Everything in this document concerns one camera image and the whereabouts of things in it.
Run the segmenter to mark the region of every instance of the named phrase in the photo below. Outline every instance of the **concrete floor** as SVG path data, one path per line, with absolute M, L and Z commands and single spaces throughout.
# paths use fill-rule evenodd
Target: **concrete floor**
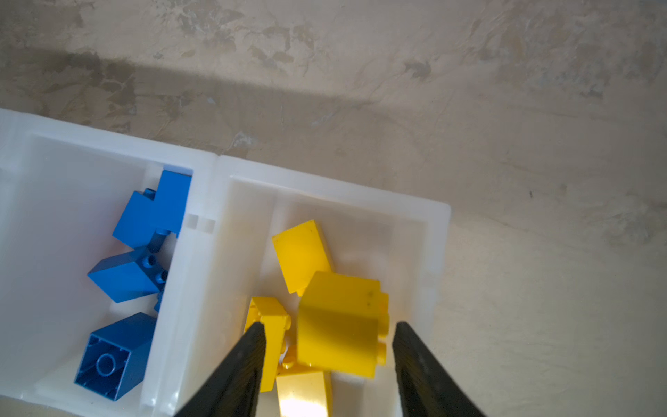
M 489 416 L 667 415 L 666 55 L 660 1 L 0 3 L 0 107 L 451 204 Z

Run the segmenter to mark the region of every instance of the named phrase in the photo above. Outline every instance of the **yellow toy brick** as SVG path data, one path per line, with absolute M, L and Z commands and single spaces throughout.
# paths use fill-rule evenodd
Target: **yellow toy brick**
M 334 270 L 324 235 L 315 220 L 275 235 L 273 246 L 290 294 L 295 292 L 301 297 L 317 271 Z
M 290 346 L 278 368 L 275 385 L 281 417 L 330 417 L 331 372 L 301 365 Z
M 389 296 L 380 282 L 316 272 L 299 304 L 301 364 L 375 378 L 387 360 Z
M 285 352 L 285 331 L 291 326 L 291 318 L 277 299 L 271 297 L 253 297 L 250 299 L 250 309 L 245 321 L 246 332 L 253 323 L 264 324 L 266 335 L 266 353 L 264 367 L 259 383 L 260 392 L 273 390 L 273 381 L 280 360 Z

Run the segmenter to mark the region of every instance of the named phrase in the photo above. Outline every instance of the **white plastic bin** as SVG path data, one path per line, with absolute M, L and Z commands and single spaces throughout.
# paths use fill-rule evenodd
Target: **white plastic bin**
M 111 233 L 163 168 L 192 175 L 142 384 L 117 402 L 73 383 L 90 332 L 155 296 L 114 304 L 86 273 L 130 249 Z M 336 271 L 382 282 L 393 327 L 428 341 L 450 208 L 213 153 L 0 110 L 0 394 L 82 416 L 169 416 L 243 332 L 249 299 L 290 313 L 271 237 L 316 219 Z M 294 328 L 287 335 L 294 340 Z M 275 390 L 258 415 L 277 413 Z M 334 375 L 335 416 L 400 415 L 391 350 L 375 380 Z

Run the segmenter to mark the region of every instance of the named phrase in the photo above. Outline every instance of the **yellow block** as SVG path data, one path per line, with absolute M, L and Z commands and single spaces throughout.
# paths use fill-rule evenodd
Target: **yellow block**
M 271 297 L 253 297 L 250 299 L 248 318 L 245 321 L 246 332 L 253 323 L 264 325 L 266 335 L 266 353 L 264 368 L 261 372 L 260 392 L 273 390 L 273 381 L 280 360 L 285 352 L 285 331 L 291 326 L 291 318 L 277 299 Z
M 387 360 L 378 338 L 388 333 L 389 296 L 379 281 L 315 273 L 299 303 L 299 363 L 375 378 Z
M 273 246 L 290 294 L 301 297 L 313 274 L 333 271 L 327 242 L 315 220 L 275 235 Z
M 290 346 L 275 379 L 280 416 L 330 417 L 331 372 L 298 364 L 296 355 Z

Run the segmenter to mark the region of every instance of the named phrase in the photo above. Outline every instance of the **falling yellow block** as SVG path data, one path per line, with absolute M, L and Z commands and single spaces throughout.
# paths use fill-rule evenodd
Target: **falling yellow block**
M 290 294 L 295 292 L 301 297 L 316 272 L 334 270 L 324 235 L 315 220 L 275 235 L 273 246 Z
M 300 364 L 375 378 L 387 360 L 389 296 L 380 282 L 316 272 L 297 317 Z
M 330 417 L 331 372 L 298 364 L 290 346 L 278 368 L 275 385 L 281 417 Z
M 250 309 L 245 321 L 246 332 L 253 323 L 264 325 L 266 335 L 266 353 L 264 367 L 261 372 L 260 392 L 273 390 L 273 381 L 280 361 L 280 355 L 285 352 L 285 331 L 291 326 L 291 318 L 277 299 L 271 297 L 253 297 L 250 299 Z

